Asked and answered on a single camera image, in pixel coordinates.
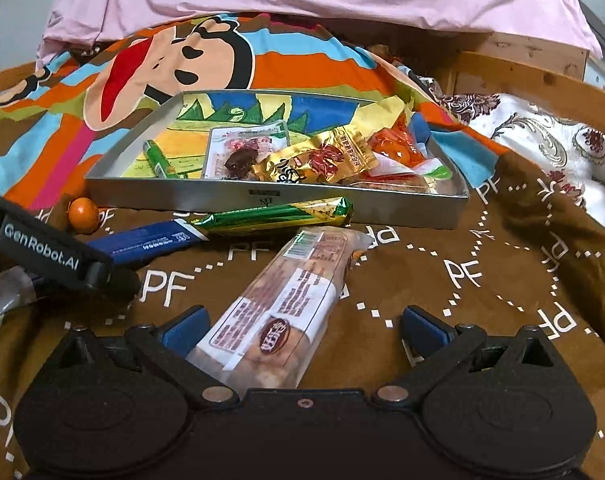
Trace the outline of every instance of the blue wrapper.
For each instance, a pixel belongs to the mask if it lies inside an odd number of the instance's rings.
[[[182,218],[176,218],[107,235],[89,241],[88,245],[109,254],[116,265],[127,265],[206,241],[208,238],[196,227]]]

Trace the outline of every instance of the packaged bread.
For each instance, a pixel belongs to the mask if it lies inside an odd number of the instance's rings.
[[[296,388],[340,298],[346,271],[370,243],[359,231],[301,229],[187,360],[240,396],[248,388]]]
[[[237,209],[193,220],[198,230],[217,235],[247,235],[263,230],[274,230],[303,225],[348,224],[353,212],[353,203],[343,196],[309,200],[293,204],[272,205]]]

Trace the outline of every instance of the jerky package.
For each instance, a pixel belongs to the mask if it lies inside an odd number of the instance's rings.
[[[187,360],[244,396],[296,388],[327,328],[351,261],[371,238],[303,228],[220,317]]]
[[[288,145],[285,121],[249,128],[212,128],[201,178],[257,180],[251,166]]]
[[[334,184],[377,165],[362,134],[347,124],[273,153],[253,170],[267,182]]]

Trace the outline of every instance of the small orange fruit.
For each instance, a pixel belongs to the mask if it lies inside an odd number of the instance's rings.
[[[89,198],[77,198],[71,202],[67,215],[71,226],[82,235],[92,234],[100,224],[98,206]]]

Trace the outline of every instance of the metal screw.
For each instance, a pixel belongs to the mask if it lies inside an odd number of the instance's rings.
[[[407,392],[406,389],[404,389],[402,386],[395,386],[394,384],[381,387],[377,394],[380,399],[388,402],[400,402],[401,400],[405,400],[407,397],[409,397],[409,392]]]
[[[209,402],[226,402],[233,397],[233,390],[226,386],[209,386],[202,392],[202,399]]]
[[[298,406],[300,406],[301,408],[312,408],[313,407],[313,400],[311,400],[311,399],[300,399],[298,401]]]

